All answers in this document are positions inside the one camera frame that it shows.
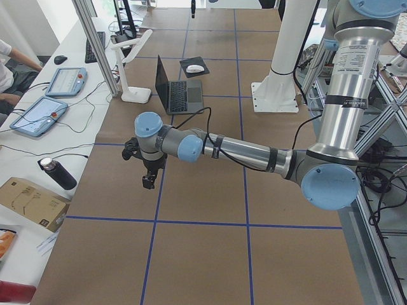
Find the red object on desk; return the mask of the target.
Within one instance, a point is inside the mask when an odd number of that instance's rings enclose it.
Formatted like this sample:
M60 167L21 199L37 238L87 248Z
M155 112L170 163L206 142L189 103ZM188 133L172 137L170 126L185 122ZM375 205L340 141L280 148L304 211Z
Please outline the red object on desk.
M33 285L1 281L1 302L28 304L36 292Z

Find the upper teach pendant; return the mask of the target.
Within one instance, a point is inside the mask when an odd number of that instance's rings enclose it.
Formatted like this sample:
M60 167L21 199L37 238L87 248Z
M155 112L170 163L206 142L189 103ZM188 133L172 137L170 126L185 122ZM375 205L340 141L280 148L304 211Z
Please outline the upper teach pendant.
M87 71L84 67L58 68L45 92L47 97L75 97L84 87Z

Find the black desk mouse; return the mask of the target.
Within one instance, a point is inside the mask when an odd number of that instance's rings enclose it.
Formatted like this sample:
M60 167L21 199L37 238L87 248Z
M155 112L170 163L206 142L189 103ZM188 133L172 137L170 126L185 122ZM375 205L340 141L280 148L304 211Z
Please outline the black desk mouse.
M65 55L57 55L54 57L53 62L55 65L63 64L67 60Z

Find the orange printed booklet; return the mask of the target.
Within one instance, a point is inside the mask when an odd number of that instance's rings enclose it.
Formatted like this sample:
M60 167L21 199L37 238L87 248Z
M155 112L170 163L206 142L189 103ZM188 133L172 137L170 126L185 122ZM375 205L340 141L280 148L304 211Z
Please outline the orange printed booklet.
M4 264L8 260L13 249L20 242L23 228L21 225L1 226L1 264Z

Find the black water bottle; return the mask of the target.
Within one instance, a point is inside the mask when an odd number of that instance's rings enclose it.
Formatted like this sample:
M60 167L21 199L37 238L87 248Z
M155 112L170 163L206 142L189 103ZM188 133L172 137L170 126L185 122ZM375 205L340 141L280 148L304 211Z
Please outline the black water bottle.
M76 179L55 159L43 158L38 161L38 165L63 189L71 190L77 186Z

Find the teach pendant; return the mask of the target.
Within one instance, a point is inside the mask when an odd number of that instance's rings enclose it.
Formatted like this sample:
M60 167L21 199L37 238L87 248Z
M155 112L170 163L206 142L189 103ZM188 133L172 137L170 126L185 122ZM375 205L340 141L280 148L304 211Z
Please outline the teach pendant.
M64 101L42 96L21 114L10 128L31 137L46 133L68 108Z
M75 97L84 87L87 71L84 67L58 68L45 92L47 97Z

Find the seated person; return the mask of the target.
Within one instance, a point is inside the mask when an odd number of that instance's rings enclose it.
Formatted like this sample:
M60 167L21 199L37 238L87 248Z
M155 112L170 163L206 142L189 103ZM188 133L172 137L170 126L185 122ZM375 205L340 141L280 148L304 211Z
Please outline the seated person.
M41 72L42 66L3 40L1 54L30 68L28 71L12 70L1 62L1 114L8 116Z

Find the lower teach pendant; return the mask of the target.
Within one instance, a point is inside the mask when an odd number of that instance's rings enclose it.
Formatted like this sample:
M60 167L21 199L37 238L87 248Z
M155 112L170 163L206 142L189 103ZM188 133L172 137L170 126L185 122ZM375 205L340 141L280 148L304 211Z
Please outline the lower teach pendant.
M31 137L46 133L68 108L64 101L42 96L21 114L10 128Z

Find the white computer mouse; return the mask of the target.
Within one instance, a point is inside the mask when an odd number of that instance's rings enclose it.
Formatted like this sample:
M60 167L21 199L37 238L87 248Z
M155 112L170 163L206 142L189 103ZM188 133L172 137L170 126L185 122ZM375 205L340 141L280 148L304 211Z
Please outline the white computer mouse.
M204 70L205 70L205 68L204 68L203 66L201 66L201 65L195 65L195 64L189 65L189 66L187 66L187 68L186 68L186 72L187 72L188 74L197 74L197 73L203 72Z

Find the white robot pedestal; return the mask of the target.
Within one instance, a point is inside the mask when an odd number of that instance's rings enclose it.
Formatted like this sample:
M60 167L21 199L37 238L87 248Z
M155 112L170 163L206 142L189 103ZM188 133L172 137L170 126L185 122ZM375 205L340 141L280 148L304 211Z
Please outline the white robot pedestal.
M318 7L318 1L285 2L270 72L262 82L251 84L255 112L298 112L293 73Z

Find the white desk lamp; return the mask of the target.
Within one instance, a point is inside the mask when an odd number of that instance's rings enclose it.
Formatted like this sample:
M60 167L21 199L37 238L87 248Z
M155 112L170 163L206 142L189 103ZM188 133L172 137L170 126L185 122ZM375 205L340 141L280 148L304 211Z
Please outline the white desk lamp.
M141 33L140 37L120 43L115 43L113 39L111 49L116 55L116 63L122 89L121 99L124 102L145 104L151 96L151 89L149 88L129 86L127 73L130 72L130 68L135 67L135 65L132 64L132 61L136 58L152 33L153 31L151 29L147 29Z

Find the cardboard box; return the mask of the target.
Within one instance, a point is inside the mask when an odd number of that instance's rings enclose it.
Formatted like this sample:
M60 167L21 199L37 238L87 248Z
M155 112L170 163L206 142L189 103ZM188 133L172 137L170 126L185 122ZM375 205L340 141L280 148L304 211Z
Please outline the cardboard box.
M11 177L1 186L1 204L45 229L56 232L70 201L27 179Z

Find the grey laptop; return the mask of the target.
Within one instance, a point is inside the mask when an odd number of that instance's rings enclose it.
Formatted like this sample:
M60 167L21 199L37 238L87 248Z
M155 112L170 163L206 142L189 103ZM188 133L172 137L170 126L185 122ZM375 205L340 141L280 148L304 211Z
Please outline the grey laptop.
M157 57L155 89L168 115L193 114L204 108L201 81L169 81L160 56Z

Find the black mouse pad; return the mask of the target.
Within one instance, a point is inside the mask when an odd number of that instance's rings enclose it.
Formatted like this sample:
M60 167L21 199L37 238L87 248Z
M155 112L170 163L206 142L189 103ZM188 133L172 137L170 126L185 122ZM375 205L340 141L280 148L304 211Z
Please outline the black mouse pad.
M210 73L202 57L187 58L180 60L179 63L187 78Z

